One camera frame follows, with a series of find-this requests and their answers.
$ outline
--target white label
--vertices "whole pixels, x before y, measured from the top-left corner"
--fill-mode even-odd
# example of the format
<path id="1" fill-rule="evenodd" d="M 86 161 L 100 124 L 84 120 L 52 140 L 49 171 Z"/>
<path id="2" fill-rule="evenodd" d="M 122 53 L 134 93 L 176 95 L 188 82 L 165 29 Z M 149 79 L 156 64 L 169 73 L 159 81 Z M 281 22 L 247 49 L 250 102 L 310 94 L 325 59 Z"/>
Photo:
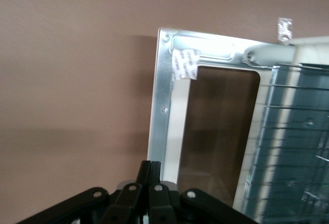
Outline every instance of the white label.
<path id="1" fill-rule="evenodd" d="M 290 18 L 280 17 L 278 19 L 278 40 L 284 43 L 293 38 L 293 32 L 291 31 L 291 25 L 293 20 Z"/>
<path id="2" fill-rule="evenodd" d="M 174 49 L 172 53 L 173 79 L 197 79 L 197 63 L 200 53 L 194 49 Z"/>

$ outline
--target screw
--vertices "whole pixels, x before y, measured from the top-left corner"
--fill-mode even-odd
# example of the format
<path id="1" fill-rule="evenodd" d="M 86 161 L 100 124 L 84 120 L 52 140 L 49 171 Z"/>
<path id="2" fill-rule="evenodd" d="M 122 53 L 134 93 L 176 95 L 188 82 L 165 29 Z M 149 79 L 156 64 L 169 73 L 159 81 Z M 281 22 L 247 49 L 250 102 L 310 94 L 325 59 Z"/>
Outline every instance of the screw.
<path id="1" fill-rule="evenodd" d="M 134 191 L 134 190 L 136 190 L 137 189 L 137 187 L 136 186 L 134 186 L 134 185 L 131 185 L 129 188 L 129 191 Z"/>
<path id="2" fill-rule="evenodd" d="M 156 190 L 157 192 L 161 192 L 163 190 L 162 186 L 157 184 L 155 187 L 154 187 L 154 190 Z"/>
<path id="3" fill-rule="evenodd" d="M 188 198 L 195 198 L 196 197 L 196 194 L 194 192 L 187 192 L 187 197 Z"/>
<path id="4" fill-rule="evenodd" d="M 166 105 L 161 106 L 161 113 L 165 114 L 168 111 L 168 107 Z"/>
<path id="5" fill-rule="evenodd" d="M 102 193 L 100 191 L 93 193 L 93 197 L 100 197 L 101 195 Z"/>

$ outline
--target rectangular opening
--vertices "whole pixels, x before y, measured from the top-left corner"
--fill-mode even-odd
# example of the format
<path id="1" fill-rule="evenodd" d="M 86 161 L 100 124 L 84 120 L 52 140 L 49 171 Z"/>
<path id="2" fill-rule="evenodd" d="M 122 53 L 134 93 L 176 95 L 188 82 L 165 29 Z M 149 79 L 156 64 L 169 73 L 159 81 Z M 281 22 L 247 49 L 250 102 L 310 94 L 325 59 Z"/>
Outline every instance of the rectangular opening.
<path id="1" fill-rule="evenodd" d="M 260 83 L 255 71 L 199 67 L 191 82 L 178 188 L 233 206 Z"/>

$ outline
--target screw hole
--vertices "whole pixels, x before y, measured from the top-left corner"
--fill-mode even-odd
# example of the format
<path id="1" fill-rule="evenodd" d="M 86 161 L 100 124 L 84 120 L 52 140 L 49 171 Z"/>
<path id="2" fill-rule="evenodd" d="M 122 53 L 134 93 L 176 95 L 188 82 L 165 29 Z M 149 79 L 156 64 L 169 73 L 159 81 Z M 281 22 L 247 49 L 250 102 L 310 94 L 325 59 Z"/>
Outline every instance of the screw hole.
<path id="1" fill-rule="evenodd" d="M 100 191 L 94 192 L 93 197 L 100 197 L 102 193 Z"/>

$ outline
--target brown wall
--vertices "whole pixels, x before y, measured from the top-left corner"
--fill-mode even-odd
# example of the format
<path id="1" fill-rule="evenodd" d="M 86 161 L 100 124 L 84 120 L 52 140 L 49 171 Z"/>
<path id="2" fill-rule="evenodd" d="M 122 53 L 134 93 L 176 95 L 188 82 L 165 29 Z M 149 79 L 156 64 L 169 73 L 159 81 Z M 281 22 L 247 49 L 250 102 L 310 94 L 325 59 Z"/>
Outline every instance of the brown wall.
<path id="1" fill-rule="evenodd" d="M 329 35 L 329 0 L 0 0 L 0 217 L 14 223 L 147 156 L 156 36 Z"/>

